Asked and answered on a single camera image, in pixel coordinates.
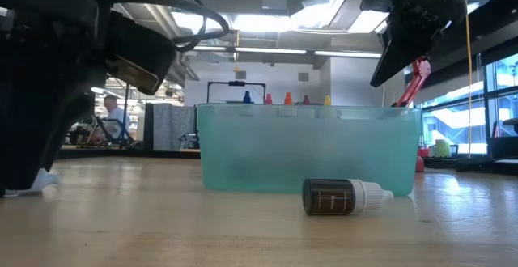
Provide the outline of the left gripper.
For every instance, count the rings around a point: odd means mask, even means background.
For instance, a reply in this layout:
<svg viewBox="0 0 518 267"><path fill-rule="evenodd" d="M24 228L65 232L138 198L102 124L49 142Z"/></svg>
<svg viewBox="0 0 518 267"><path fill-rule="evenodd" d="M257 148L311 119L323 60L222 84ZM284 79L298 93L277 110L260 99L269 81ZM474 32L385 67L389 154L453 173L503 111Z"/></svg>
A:
<svg viewBox="0 0 518 267"><path fill-rule="evenodd" d="M48 171L105 80L98 17L0 16L0 197Z"/></svg>

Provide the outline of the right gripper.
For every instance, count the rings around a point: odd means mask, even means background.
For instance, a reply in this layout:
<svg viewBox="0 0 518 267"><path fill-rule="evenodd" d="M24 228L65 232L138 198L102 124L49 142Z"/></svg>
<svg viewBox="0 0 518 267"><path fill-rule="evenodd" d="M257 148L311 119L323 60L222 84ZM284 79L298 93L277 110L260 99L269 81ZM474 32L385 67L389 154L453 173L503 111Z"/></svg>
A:
<svg viewBox="0 0 518 267"><path fill-rule="evenodd" d="M370 85L381 86L418 57L426 56L444 35L465 17L464 0L399 0L378 34L383 53Z"/></svg>

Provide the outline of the person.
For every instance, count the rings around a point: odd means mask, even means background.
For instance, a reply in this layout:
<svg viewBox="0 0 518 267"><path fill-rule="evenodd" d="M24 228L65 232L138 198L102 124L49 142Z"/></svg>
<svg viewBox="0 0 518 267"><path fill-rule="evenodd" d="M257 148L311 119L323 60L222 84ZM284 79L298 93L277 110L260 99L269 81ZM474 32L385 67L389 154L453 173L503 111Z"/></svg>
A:
<svg viewBox="0 0 518 267"><path fill-rule="evenodd" d="M118 106L116 96L106 95L104 97L104 107L108 111L104 127L113 139L118 139L123 132L122 126L124 125L125 130L127 130L130 125L130 120L124 114L124 110Z"/></svg>

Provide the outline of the yellow-green cup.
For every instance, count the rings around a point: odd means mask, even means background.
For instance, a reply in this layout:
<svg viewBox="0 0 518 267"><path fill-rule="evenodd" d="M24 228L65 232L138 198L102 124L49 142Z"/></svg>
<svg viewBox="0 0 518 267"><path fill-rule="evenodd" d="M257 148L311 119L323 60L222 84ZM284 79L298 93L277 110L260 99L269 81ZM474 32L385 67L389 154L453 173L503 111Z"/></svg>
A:
<svg viewBox="0 0 518 267"><path fill-rule="evenodd" d="M451 156L450 144L446 139L435 140L435 157L449 158Z"/></svg>

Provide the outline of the long ceiling light bar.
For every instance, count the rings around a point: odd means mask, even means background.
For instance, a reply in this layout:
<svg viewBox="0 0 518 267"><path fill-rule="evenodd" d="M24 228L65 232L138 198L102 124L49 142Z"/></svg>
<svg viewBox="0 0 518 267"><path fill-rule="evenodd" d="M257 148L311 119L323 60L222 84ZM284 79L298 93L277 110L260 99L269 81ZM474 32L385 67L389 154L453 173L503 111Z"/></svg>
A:
<svg viewBox="0 0 518 267"><path fill-rule="evenodd" d="M234 47L234 46L195 46L193 51L212 52L212 53L264 53L264 54L286 54L304 55L318 57L355 57L355 58L380 58L380 53L365 53L354 51L325 51L312 49L279 49L279 48L254 48L254 47Z"/></svg>

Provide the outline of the grey partition panel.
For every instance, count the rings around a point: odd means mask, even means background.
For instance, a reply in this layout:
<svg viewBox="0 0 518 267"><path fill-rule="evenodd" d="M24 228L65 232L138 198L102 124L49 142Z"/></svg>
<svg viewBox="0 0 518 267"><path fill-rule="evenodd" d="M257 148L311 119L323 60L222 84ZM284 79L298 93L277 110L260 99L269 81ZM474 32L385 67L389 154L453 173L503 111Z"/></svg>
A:
<svg viewBox="0 0 518 267"><path fill-rule="evenodd" d="M194 132L194 107L153 105L153 150L179 151L180 137Z"/></svg>

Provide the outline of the small brown dropper bottle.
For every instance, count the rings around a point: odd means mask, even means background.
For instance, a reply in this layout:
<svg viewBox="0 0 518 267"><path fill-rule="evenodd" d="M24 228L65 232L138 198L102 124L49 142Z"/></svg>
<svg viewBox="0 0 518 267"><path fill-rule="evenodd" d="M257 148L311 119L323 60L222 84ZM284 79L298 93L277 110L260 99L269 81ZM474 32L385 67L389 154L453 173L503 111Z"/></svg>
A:
<svg viewBox="0 0 518 267"><path fill-rule="evenodd" d="M393 193L362 180L306 179L302 200L307 215L349 215L379 210Z"/></svg>

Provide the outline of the green translucent plastic bin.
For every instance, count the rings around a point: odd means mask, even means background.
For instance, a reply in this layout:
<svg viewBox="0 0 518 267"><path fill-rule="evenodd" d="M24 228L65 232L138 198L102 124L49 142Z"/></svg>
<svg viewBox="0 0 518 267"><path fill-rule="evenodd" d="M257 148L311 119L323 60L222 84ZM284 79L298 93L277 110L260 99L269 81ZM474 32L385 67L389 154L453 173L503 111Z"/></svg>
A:
<svg viewBox="0 0 518 267"><path fill-rule="evenodd" d="M202 180L222 191L300 193L306 179L359 179L411 193L417 108L201 104Z"/></svg>

